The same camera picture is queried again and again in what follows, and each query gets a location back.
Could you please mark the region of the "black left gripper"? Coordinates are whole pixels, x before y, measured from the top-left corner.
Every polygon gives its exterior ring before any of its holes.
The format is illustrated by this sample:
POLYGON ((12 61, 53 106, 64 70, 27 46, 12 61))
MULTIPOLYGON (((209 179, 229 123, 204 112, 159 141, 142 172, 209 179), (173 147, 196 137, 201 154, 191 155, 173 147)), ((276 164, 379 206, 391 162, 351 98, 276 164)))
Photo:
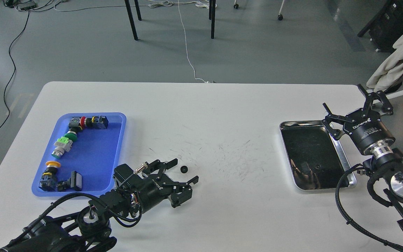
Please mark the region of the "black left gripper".
POLYGON ((144 178, 138 175, 134 175, 132 178, 132 189, 138 193, 142 213, 146 213, 167 198, 173 208, 181 206, 182 203, 192 198, 191 185, 195 185, 199 181, 198 176, 187 182, 176 182, 164 175, 166 170, 178 164, 178 159, 175 158, 168 162, 155 160, 144 164, 146 165, 142 171, 144 178))

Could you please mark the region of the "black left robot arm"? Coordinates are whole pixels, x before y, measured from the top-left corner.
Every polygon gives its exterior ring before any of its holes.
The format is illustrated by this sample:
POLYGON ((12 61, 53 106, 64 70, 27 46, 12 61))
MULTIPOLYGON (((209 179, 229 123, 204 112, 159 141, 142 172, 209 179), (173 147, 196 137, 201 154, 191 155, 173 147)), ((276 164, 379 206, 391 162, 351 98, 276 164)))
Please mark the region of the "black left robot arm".
POLYGON ((74 192, 59 198, 0 251, 107 252, 117 242, 116 237, 111 236, 111 218, 125 228, 132 228, 144 213, 165 199, 169 199, 174 208, 191 199, 192 185, 199 177, 187 182, 174 181, 166 171, 177 163, 177 159, 155 160, 136 169, 121 164, 114 169, 114 189, 99 197, 74 192), (56 218, 49 216, 60 204, 76 197, 89 198, 88 206, 76 213, 56 218))

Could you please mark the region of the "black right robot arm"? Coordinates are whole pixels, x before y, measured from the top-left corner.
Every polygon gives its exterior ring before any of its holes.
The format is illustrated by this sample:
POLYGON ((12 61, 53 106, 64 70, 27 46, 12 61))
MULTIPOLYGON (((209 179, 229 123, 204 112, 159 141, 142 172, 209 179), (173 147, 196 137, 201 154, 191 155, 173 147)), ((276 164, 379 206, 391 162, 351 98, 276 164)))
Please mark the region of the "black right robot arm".
POLYGON ((327 115, 322 120, 323 126, 330 136, 339 140, 347 134, 361 155, 370 156, 362 164, 356 164, 338 181, 335 189, 335 202, 347 225, 351 225, 360 233, 381 242, 385 246, 403 252, 403 246, 389 242, 369 232, 345 211, 340 200, 340 186, 347 175, 357 172, 368 176, 367 190, 373 200, 385 207, 394 207, 401 216, 398 225, 403 231, 403 153, 391 146, 395 137, 390 133, 381 117, 392 115, 394 108, 382 91, 366 91, 358 85, 365 96, 363 107, 345 116, 335 115, 324 103, 327 115))

